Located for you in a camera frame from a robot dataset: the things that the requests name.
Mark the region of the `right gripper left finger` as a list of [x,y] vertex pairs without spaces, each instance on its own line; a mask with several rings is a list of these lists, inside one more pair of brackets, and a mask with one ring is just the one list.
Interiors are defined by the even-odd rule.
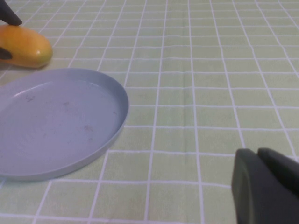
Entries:
[[231,189],[239,224],[299,222],[299,196],[275,178],[258,151],[236,151]]

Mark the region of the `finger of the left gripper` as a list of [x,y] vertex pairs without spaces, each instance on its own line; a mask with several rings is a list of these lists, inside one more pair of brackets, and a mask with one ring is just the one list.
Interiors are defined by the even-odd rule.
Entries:
[[14,13],[5,0],[0,0],[0,20],[12,26],[22,24],[22,20]]
[[0,47],[0,59],[12,59],[12,54],[8,50]]

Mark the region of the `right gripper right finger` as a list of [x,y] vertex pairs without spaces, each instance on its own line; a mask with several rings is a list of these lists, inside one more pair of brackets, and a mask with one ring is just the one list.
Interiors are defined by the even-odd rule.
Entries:
[[258,157],[275,178],[294,195],[299,196],[299,164],[270,148],[259,148]]

